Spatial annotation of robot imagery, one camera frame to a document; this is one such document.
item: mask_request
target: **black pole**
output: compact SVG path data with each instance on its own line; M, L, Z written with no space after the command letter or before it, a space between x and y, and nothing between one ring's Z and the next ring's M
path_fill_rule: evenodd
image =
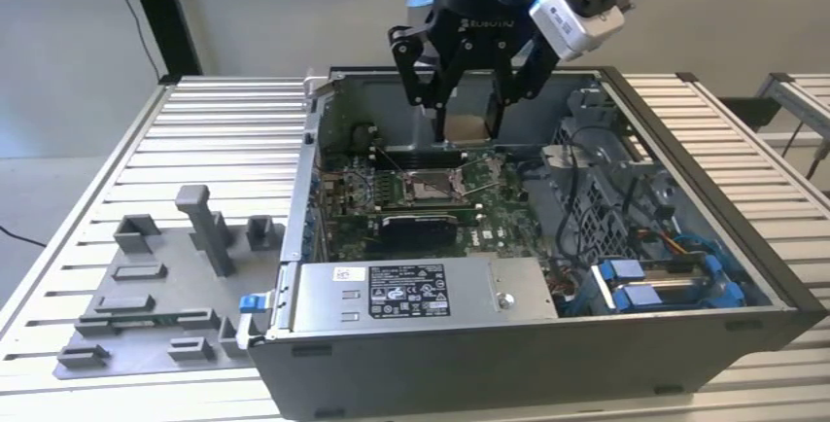
M183 75L203 75L194 40L187 29L179 0L139 0L162 51L167 76L162 81Z

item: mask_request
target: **robotic arm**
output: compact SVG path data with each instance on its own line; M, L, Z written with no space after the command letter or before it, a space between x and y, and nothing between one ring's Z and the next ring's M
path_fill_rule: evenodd
M435 0L427 23L390 30L390 44L411 105L435 110L442 142L446 103L468 70L492 70L492 94L484 115L490 138L498 136L504 108L532 99L559 61L599 47L623 27L630 0ZM531 42L516 72L511 59ZM438 52L432 74L419 74L424 45Z

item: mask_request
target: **motherboard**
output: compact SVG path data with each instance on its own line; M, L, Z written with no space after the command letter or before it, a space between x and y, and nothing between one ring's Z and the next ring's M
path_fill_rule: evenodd
M550 257L518 164L491 148L327 158L328 261Z

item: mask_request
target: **power supply label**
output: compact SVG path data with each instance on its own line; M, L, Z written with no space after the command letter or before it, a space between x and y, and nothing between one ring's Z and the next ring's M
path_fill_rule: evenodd
M443 264L370 266L368 292L372 318L450 316Z

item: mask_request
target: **cable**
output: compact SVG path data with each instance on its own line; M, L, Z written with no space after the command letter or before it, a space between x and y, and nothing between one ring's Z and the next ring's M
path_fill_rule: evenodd
M610 132L621 141L621 143L623 142L621 139L621 136L606 126L603 125L586 125L585 127L581 127L577 132L574 132L574 135L571 135L570 138L570 142L566 143L566 145L574 145L579 148L582 148L582 150L586 153L590 153L587 151L587 149L585 148L585 146L582 146L579 143L577 143L574 141L575 137L578 136L578 134L583 131L583 130L589 130L589 129L594 129L594 130L605 130L606 132ZM606 177L606 180L609 181L609 185L611 186L611 188L615 190L617 193L619 193L622 196L626 196L626 191L623 190L623 188L621 188L621 186L618 186L614 183L614 180L611 178L611 176ZM654 212L651 212L639 202L637 202L637 200L631 199L629 201L629 204L637 208L637 210L649 218L649 219L654 219Z
M135 13L135 9L132 9L132 4L130 4L130 0L124 0L124 3L127 4L127 9L130 9L130 13L132 14L132 19L135 20L135 29L139 32L139 40L142 41L142 48L144 49L147 60L154 66L154 71L156 72L156 81L159 81L162 79L162 74L159 73L159 67L156 66L154 57L151 56L151 50L147 48L147 40L144 39L144 32L142 31L142 22L139 21L139 16Z
M681 234L673 240L674 242L681 242L682 240L691 240L693 242L697 242L701 245L706 246L706 248L709 248L713 251L717 257L721 256L721 249L717 246L717 244L697 234Z
M815 169L818 169L818 164L821 164L821 159L814 159L813 164L809 166L807 170L807 180L810 180L815 175Z
M29 239L28 237L23 237L21 235L16 235L13 232L11 232L8 229L5 229L3 226L0 226L0 232L3 232L5 235L8 235L9 237L12 237L13 239L21 240L23 242L28 242L32 245L36 245L37 247L45 247L47 244L44 244L43 242L37 242L33 239Z
M569 219L574 215L574 210L577 208L578 188L579 188L579 166L577 163L577 154L574 152L574 146L571 146L571 189L570 189L570 194L569 194L569 205L566 207L566 212L562 216L562 221L559 222L559 226L557 227L555 241L557 241L557 249L559 250L562 255L566 256L566 258L569 258L571 262L575 264L579 263L579 258L577 255L573 255L566 251L565 245L562 244L562 234L566 231L566 226L569 225Z
M639 178L631 179L631 184L627 186L627 191L625 192L625 198L622 199L622 214L627 216L627 208L631 206L631 201L634 200L634 192L637 192L637 184L639 183Z
M666 244L669 244L681 254L687 254L689 251L681 247L681 245L671 240L671 238L662 232L658 232L658 236L663 239Z
M793 132L793 136L790 137L790 140L787 140L787 144L783 147L783 152L781 152L781 157L786 158L787 157L787 152L790 151L790 147L793 146L793 142L795 142L795 137L798 137L799 132L802 131L802 127L805 126L805 123L799 123L798 126L795 127L795 131Z

